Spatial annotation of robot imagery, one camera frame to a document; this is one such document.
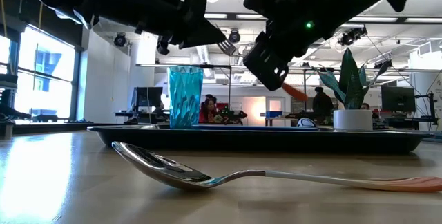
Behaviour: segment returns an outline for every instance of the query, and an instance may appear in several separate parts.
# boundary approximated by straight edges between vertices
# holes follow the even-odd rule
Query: blue glass
[[[169,68],[171,129],[190,129],[198,124],[202,88],[202,68],[174,66]]]

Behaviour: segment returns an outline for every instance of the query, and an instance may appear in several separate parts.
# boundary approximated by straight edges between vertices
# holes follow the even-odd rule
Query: silver spoon
[[[245,176],[266,176],[397,192],[442,191],[442,179],[437,177],[353,180],[279,171],[246,170],[235,172],[227,176],[212,178],[186,165],[182,165],[174,160],[165,158],[164,156],[160,156],[133,144],[113,142],[112,147],[124,159],[135,165],[142,173],[179,189],[208,189]]]

